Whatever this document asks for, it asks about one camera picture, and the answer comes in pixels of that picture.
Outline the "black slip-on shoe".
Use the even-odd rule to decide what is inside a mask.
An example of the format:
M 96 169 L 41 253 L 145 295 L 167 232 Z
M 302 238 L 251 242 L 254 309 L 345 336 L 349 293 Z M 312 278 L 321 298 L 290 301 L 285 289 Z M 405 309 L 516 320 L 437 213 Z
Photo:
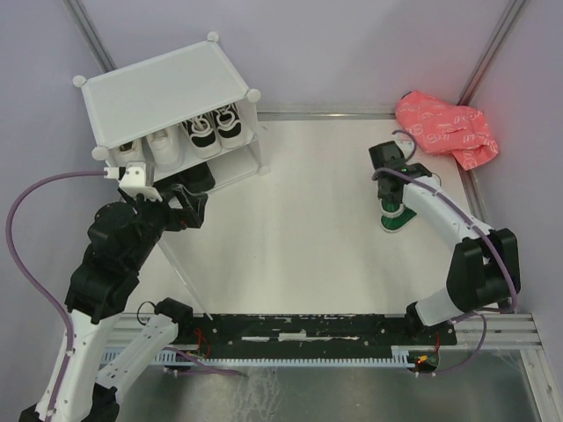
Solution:
M 216 186 L 216 180 L 207 163 L 180 172 L 178 178 L 190 193 L 206 193 Z

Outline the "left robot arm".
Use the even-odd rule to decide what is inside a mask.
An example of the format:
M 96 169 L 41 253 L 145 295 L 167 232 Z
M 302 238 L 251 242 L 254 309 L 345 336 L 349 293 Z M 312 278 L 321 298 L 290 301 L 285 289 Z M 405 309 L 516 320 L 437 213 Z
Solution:
M 88 228 L 89 244 L 55 308 L 65 324 L 54 371 L 41 400 L 20 413 L 22 421 L 114 421 L 131 384 L 172 341 L 194 335 L 193 309 L 166 298 L 145 330 L 101 375 L 106 342 L 139 283 L 139 273 L 166 231 L 198 229 L 208 195 L 175 185 L 159 200 L 125 194 L 100 208 Z

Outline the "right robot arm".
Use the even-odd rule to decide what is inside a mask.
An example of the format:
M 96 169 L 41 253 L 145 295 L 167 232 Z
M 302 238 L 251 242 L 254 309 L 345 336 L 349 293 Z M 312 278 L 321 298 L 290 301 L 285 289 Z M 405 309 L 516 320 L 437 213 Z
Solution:
M 517 238 L 466 213 L 423 164 L 408 162 L 394 141 L 369 148 L 382 228 L 394 233 L 420 217 L 449 246 L 452 256 L 444 287 L 411 303 L 403 323 L 407 339 L 423 344 L 439 324 L 478 311 L 514 309 L 521 291 Z

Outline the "green canvas sneaker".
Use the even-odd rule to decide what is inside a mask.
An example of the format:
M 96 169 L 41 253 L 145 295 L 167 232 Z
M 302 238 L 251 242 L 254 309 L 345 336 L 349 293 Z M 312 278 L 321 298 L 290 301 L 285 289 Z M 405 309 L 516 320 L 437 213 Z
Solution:
M 403 229 L 412 219 L 417 216 L 411 208 L 402 203 L 389 200 L 380 200 L 380 225 L 388 233 L 395 233 Z
M 431 176 L 431 184 L 434 188 L 440 188 L 442 186 L 442 180 L 437 173 L 433 173 Z

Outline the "black white canvas sneaker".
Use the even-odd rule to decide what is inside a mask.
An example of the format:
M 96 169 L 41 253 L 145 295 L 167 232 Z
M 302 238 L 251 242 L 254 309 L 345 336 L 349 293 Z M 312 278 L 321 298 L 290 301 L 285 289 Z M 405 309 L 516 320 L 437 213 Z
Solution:
M 220 153 L 221 146 L 207 113 L 183 121 L 182 127 L 199 158 L 210 158 Z

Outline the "white leather sneaker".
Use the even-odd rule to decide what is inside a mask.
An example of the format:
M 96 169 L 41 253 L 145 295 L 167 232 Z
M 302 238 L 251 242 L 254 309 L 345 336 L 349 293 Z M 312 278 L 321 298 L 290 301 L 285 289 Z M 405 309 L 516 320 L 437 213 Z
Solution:
M 182 150 L 175 126 L 147 134 L 146 141 L 160 171 L 173 171 L 182 164 Z
M 132 162 L 144 162 L 143 142 L 140 138 L 110 149 L 113 164 L 117 167 L 126 167 Z

